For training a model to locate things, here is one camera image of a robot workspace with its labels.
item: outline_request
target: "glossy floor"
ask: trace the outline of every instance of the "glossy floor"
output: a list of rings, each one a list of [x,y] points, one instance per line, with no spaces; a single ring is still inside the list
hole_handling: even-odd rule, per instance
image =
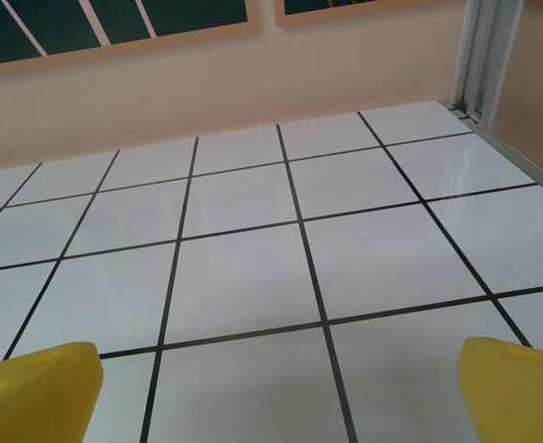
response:
[[[477,442],[472,336],[543,349],[543,188],[436,102],[0,171],[0,360],[96,343],[87,443]]]

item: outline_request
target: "wooden frame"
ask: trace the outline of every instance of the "wooden frame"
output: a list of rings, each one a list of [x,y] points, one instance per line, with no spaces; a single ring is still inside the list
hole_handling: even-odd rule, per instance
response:
[[[390,11],[404,7],[433,5],[445,0],[377,0],[375,2],[360,3],[350,6],[338,6],[319,11],[303,12],[286,15],[284,0],[273,0],[275,5],[275,22],[280,28],[287,26],[307,25],[319,21],[334,20],[337,18],[355,17],[374,12]]]
[[[208,28],[205,30],[193,30],[180,34],[164,35],[162,37],[118,43],[109,46],[100,46],[98,48],[73,51],[71,53],[54,54],[29,58],[26,60],[17,60],[15,62],[0,63],[0,76],[35,69],[44,69],[47,67],[64,66],[79,62],[103,60],[113,56],[141,53],[182,44],[207,42],[211,40],[224,39],[227,37],[256,33],[259,31],[259,13],[257,1],[258,0],[245,0],[247,21],[244,23]]]

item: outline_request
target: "yellow plastic part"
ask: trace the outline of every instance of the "yellow plastic part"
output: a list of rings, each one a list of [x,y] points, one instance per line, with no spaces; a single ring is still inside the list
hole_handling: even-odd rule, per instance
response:
[[[481,443],[543,443],[543,351],[468,339],[458,377]]]
[[[0,443],[80,443],[103,383],[92,343],[0,363]]]

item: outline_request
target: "beige wall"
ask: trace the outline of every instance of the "beige wall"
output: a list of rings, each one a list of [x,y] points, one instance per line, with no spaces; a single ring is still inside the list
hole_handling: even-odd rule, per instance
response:
[[[525,6],[493,131],[543,168],[543,6]]]
[[[464,0],[0,78],[0,167],[426,99]]]

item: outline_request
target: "framed picture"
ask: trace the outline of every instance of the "framed picture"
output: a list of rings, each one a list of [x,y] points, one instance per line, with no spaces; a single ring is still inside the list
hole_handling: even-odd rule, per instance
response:
[[[258,29],[257,0],[0,0],[0,75]]]
[[[305,25],[403,7],[431,5],[445,0],[273,0],[276,25]]]

